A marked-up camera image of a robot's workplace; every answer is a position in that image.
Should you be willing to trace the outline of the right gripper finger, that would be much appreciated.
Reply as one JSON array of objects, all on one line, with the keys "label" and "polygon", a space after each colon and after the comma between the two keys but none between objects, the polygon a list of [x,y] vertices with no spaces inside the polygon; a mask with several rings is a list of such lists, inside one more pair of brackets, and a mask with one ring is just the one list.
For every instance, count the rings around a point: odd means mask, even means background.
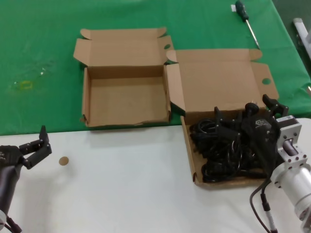
[{"label": "right gripper finger", "polygon": [[278,100],[268,97],[267,94],[264,94],[262,96],[262,101],[268,109],[269,117],[275,117],[276,115],[279,115],[280,117],[285,117],[288,115],[288,106],[280,104]]},{"label": "right gripper finger", "polygon": [[225,119],[218,107],[214,107],[215,132],[219,139],[239,142],[241,138],[241,112],[233,119]]}]

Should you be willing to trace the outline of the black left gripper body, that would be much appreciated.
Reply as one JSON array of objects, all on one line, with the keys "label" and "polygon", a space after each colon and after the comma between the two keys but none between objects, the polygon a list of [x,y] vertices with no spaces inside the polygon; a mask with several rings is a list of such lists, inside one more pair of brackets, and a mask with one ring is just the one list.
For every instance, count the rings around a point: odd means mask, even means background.
[{"label": "black left gripper body", "polygon": [[0,147],[0,169],[16,166],[24,166],[25,158],[17,146]]}]

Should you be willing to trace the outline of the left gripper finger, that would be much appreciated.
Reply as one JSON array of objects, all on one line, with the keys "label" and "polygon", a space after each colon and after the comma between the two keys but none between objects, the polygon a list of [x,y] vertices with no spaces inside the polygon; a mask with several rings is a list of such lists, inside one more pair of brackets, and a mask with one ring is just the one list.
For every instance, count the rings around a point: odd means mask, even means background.
[{"label": "left gripper finger", "polygon": [[27,155],[30,153],[39,153],[43,155],[49,155],[50,154],[50,143],[49,143],[49,137],[46,131],[46,126],[43,125],[41,127],[38,140],[19,146],[19,151],[23,155]]},{"label": "left gripper finger", "polygon": [[51,153],[52,153],[51,146],[45,145],[37,152],[33,153],[31,156],[25,159],[24,166],[27,169],[32,169],[34,166],[36,166],[38,163],[40,163],[42,160],[48,157]]}]

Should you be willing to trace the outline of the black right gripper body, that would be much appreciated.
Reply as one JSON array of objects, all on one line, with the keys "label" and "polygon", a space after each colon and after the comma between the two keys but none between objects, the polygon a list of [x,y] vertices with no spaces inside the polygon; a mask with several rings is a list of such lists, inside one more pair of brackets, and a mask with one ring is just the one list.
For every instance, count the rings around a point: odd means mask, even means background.
[{"label": "black right gripper body", "polygon": [[278,160],[277,140],[279,128],[271,114],[243,114],[242,131],[261,167],[271,175]]}]

